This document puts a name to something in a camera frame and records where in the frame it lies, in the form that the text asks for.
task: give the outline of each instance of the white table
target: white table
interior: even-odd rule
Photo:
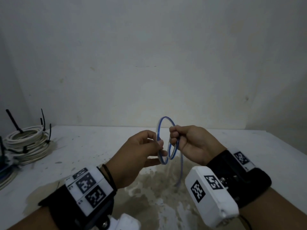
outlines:
[[[34,211],[42,198],[52,193],[59,180],[85,166],[108,161],[141,127],[55,126],[56,150],[24,166],[0,191],[0,229],[6,229]],[[266,131],[209,130],[226,147],[243,151],[272,179],[272,187],[307,213],[307,156]],[[168,129],[161,129],[168,139]],[[193,166],[185,160],[185,173]],[[184,184],[173,187],[179,173],[179,157],[170,165],[143,169],[136,182],[118,191],[114,215],[133,215],[148,229],[196,229],[202,226]]]

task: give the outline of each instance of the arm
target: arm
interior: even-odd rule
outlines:
[[[130,137],[118,152],[106,163],[117,189],[129,186],[144,167],[159,165],[159,159],[149,159],[148,156],[157,156],[158,151],[163,149],[163,141],[158,143],[153,131],[141,131]],[[108,179],[103,169],[101,172]],[[57,230],[48,207],[41,207],[23,220],[9,228],[9,230]]]
[[[175,126],[169,129],[171,143],[180,137],[179,150],[191,161],[205,166],[226,148],[207,130],[197,126]],[[240,210],[253,230],[306,229],[307,216],[269,188],[262,196]],[[248,225],[240,218],[246,229]]]

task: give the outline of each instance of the person's right hand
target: person's right hand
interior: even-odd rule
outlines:
[[[169,128],[171,144],[175,145],[180,138],[178,149],[191,161],[202,166],[208,164],[215,156],[226,150],[206,129],[197,126]]]

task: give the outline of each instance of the blue cable coil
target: blue cable coil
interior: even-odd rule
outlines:
[[[157,140],[160,140],[160,139],[161,139],[161,138],[160,138],[160,128],[161,128],[161,123],[162,123],[162,121],[163,121],[164,119],[169,120],[169,121],[171,122],[171,124],[172,124],[173,126],[175,126],[175,124],[174,124],[173,120],[171,120],[171,118],[169,118],[168,116],[162,117],[162,118],[159,120],[159,122],[158,122],[157,130],[156,130]],[[167,158],[166,158],[165,161],[164,161],[164,159],[163,159],[163,156],[162,156],[162,154],[161,154],[161,151],[158,152],[158,158],[159,158],[161,164],[163,164],[163,165],[166,165],[167,162],[168,162],[169,160],[173,160],[173,159],[174,159],[174,157],[175,157],[175,155],[176,155],[176,152],[177,152],[177,149],[178,149],[178,146],[179,146],[179,139],[178,139],[177,142],[176,142],[176,145],[175,145],[175,147],[174,147],[174,149],[173,149],[173,152],[172,152],[172,154],[171,154],[171,146],[172,146],[172,144],[171,144],[170,140],[171,140],[171,138],[169,138],[169,145],[168,145],[168,148],[167,148]],[[178,182],[176,183],[175,186],[179,186],[180,183],[181,183],[181,179],[182,179],[182,170],[183,170],[183,155],[182,155],[182,153],[180,153],[180,156],[181,156],[181,158],[180,158],[180,161],[181,161],[181,163],[180,163],[180,164],[181,164],[181,172],[180,172],[179,180],[178,180]]]

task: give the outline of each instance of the black bracelet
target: black bracelet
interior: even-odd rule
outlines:
[[[109,176],[109,179],[110,179],[110,185],[112,186],[112,188],[114,189],[115,192],[117,192],[117,188],[116,188],[116,185],[115,185],[115,182],[113,180],[113,177],[108,169],[108,167],[105,165],[105,164],[102,164],[102,167],[104,168],[104,170],[106,171],[107,175]]]

